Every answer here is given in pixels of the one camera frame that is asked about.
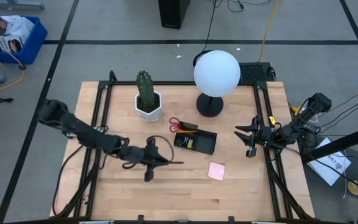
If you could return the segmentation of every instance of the potted cactus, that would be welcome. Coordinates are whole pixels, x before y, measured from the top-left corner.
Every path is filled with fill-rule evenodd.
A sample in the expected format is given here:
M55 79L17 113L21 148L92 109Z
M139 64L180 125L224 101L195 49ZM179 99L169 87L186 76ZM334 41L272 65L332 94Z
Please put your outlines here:
M149 73L140 71L136 77L136 85L139 94L135 96L135 109L146 122L158 121L162 114L161 94L154 91Z

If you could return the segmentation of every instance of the wooden tabletop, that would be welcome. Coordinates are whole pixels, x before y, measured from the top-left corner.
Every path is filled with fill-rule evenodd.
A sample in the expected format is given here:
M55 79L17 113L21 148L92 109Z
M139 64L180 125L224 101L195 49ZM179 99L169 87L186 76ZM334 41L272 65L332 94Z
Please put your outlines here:
M75 115L88 124L97 86L97 82L82 83L75 110ZM249 125L257 114L252 87L238 86L232 94L223 97L223 111L215 118L205 118L197 112L196 99L200 91L196 86L154 88L162 94L163 115L156 123L146 123L134 109L136 86L114 86L107 134L129 137L130 145L141 147L154 134L173 142L175 135L168 130L168 119L174 116L197 124L199 129L217 133L215 152L210 156L175 147L175 161L185 163L156 168L154 179L148 183L144 182L144 166L124 170L121 167L123 161L108 157L98 175L92 219L136 220L138 215L144 215L145 220L226 221L228 216L234 216L236 221L274 220L263 149L258 146L257 155L246 158L247 148L233 133L235 126ZM275 120L283 125L289 123L291 119L283 83L268 83L268 92ZM78 146L76 139L68 140L65 158ZM157 139L157 146L161 155L170 158L166 142ZM298 150L296 145L289 147ZM85 150L80 151L63 171L56 202L58 211L77 190L84 154ZM314 216L299 155L283 151L282 159L289 191L305 211ZM226 166L223 181L207 176L210 162ZM279 190L277 192L284 217L282 195ZM85 214L87 200L88 193L82 201L82 214Z

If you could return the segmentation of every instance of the cactus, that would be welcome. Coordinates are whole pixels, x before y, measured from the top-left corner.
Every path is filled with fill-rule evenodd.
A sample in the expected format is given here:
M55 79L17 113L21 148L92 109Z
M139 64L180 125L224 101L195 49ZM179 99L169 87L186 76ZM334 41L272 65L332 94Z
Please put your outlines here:
M143 110L155 109L153 80L148 72L142 70L137 74L136 85L140 95L140 108Z

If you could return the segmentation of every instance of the black lamp base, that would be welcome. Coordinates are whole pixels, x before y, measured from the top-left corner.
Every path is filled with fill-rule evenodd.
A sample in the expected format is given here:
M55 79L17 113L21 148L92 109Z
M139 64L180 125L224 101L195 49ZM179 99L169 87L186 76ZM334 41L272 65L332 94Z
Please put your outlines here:
M197 98L197 110L205 117L215 117L223 109L223 100L221 97L211 97L202 93Z

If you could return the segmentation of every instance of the white lamp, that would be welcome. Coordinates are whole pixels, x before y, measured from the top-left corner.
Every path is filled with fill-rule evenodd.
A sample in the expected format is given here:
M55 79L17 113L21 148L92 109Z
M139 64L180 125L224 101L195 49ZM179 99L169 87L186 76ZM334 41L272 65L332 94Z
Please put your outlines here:
M197 98L197 110L206 117L223 109L222 96L230 94L240 80L240 65L233 55L213 50L201 56L194 68L194 80L203 92Z

